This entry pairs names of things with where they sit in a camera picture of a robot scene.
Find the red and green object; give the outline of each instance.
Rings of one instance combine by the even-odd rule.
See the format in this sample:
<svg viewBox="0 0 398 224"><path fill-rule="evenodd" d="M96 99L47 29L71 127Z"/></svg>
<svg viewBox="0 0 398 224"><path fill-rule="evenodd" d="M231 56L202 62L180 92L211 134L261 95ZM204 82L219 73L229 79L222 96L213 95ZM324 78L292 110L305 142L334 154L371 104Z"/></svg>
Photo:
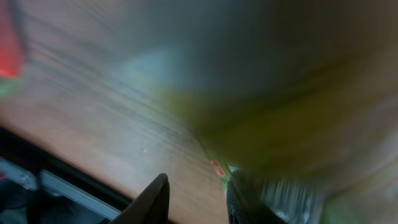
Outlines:
<svg viewBox="0 0 398 224"><path fill-rule="evenodd" d="M9 0L0 0L0 77L18 77L23 61L21 43L11 19Z"/></svg>

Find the wood grain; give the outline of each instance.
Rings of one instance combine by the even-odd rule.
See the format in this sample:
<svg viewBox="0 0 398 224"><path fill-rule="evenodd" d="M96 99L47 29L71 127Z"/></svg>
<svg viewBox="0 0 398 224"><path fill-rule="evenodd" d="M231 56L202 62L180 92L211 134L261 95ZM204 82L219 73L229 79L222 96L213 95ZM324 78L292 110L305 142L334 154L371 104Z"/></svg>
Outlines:
<svg viewBox="0 0 398 224"><path fill-rule="evenodd" d="M1 100L0 122L52 154L136 197L169 176L170 219L227 223L220 180L191 135L114 68L139 46L139 2L20 0L28 62Z"/></svg>

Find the wooden surface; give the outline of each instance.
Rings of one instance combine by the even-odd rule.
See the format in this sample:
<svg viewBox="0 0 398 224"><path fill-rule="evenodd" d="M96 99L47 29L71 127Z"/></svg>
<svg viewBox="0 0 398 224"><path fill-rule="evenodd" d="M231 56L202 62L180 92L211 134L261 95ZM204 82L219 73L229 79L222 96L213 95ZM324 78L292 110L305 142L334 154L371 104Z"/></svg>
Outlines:
<svg viewBox="0 0 398 224"><path fill-rule="evenodd" d="M28 62L0 122L132 197L164 172L171 220L227 223L221 181L198 143L113 69L134 50L133 3L18 1Z"/></svg>

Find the wooden table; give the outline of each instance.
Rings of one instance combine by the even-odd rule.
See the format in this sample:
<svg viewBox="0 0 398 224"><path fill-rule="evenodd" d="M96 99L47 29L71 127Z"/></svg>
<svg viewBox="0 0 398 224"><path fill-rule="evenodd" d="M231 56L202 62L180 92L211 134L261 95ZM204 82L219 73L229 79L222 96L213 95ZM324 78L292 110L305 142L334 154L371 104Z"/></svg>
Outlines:
<svg viewBox="0 0 398 224"><path fill-rule="evenodd" d="M131 197L166 173L171 220L227 223L221 181L196 140L114 70L135 49L134 4L18 1L28 62L0 123Z"/></svg>

